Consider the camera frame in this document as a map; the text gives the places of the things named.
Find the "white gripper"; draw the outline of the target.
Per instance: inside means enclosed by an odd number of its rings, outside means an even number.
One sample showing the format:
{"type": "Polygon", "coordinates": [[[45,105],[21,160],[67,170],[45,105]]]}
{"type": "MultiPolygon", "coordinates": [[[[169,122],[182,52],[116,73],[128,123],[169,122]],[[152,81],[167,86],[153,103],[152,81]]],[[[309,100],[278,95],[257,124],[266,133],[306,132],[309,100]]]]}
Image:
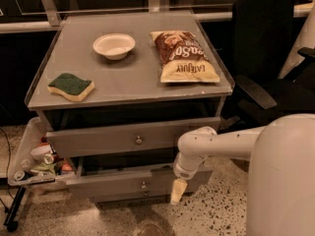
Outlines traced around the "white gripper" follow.
{"type": "Polygon", "coordinates": [[[188,186],[186,181],[191,180],[195,176],[200,164],[200,157],[189,156],[182,152],[176,155],[173,163],[173,172],[178,179],[175,179],[172,183],[170,195],[170,203],[172,205],[179,204],[188,186]]]}

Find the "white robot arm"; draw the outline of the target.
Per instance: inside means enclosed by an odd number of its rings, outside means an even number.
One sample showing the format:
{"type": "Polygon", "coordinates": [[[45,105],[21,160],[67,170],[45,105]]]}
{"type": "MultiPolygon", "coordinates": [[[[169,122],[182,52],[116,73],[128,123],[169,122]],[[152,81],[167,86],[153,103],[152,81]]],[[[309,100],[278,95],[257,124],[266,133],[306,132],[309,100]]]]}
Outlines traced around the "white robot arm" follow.
{"type": "Polygon", "coordinates": [[[293,114],[265,127],[217,134],[202,127],[178,140],[171,202],[208,156],[249,161],[246,236],[315,236],[315,115],[293,114]]]}

